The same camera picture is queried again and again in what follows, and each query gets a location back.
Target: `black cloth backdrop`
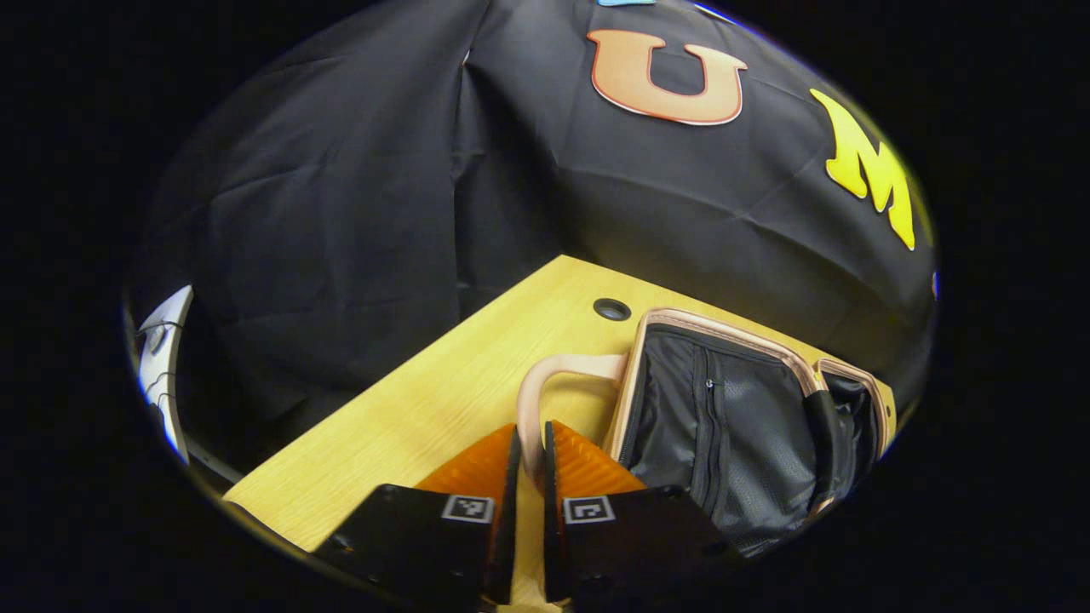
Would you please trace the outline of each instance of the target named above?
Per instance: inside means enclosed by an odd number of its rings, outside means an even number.
[[[608,103],[601,28],[664,38],[652,79],[678,93],[703,83],[683,45],[742,59],[741,113],[693,127]],[[259,71],[179,153],[133,315],[192,283],[254,419],[306,412],[296,435],[567,253],[869,369],[904,409],[936,312],[923,193],[913,180],[909,251],[826,175],[810,87],[891,144],[834,84],[681,0],[379,3]]]

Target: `white object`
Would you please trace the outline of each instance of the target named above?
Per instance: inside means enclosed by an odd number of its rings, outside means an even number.
[[[189,452],[178,422],[178,404],[174,375],[178,372],[178,346],[182,338],[185,315],[193,301],[193,286],[174,292],[152,311],[140,328],[145,334],[140,359],[140,384],[148,402],[162,413],[167,441],[174,447],[182,461],[189,464]]]

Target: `suitcase handle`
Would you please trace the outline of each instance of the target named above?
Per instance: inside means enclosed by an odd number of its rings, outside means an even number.
[[[544,469],[540,405],[542,387],[545,382],[555,374],[574,373],[609,378],[615,385],[619,385],[625,377],[627,363],[627,353],[610,356],[559,353],[545,358],[526,371],[526,376],[523,377],[522,385],[519,386],[519,398],[516,407],[518,409],[519,438],[522,442],[523,468],[526,474],[534,480],[534,483],[538,482]]]

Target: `black background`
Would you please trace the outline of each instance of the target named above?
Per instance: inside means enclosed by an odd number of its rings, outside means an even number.
[[[194,124],[263,64],[366,4],[73,3],[8,20],[17,394],[4,506],[16,569],[3,593],[21,609],[367,608],[223,519],[157,448],[124,368],[117,285],[142,203]],[[1085,155],[1053,142],[1080,130],[1085,69],[1065,31],[1078,16],[1047,2],[719,5],[871,112],[920,176],[942,249],[922,408],[832,517],[725,581],[723,606],[1085,604],[1076,573],[1088,556],[1065,517],[1087,465],[1065,438],[1086,421],[1071,350],[1081,326],[1065,318],[1085,311],[1085,206],[1082,175],[1062,164]]]

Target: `wooden table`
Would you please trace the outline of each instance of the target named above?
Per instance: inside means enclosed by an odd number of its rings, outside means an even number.
[[[623,302],[632,316],[604,318],[592,306],[598,298]],[[763,333],[791,346],[809,363],[828,357],[692,298],[560,256],[269,458],[223,500],[313,551],[377,485],[412,486],[482,436],[513,422],[519,384],[534,363],[554,353],[627,352],[640,317],[657,306]],[[601,441],[615,402],[609,381],[561,374],[545,385],[542,419],[558,419]],[[542,599],[537,587],[542,515],[541,494],[520,470],[512,604],[501,606],[504,611],[559,611]]]

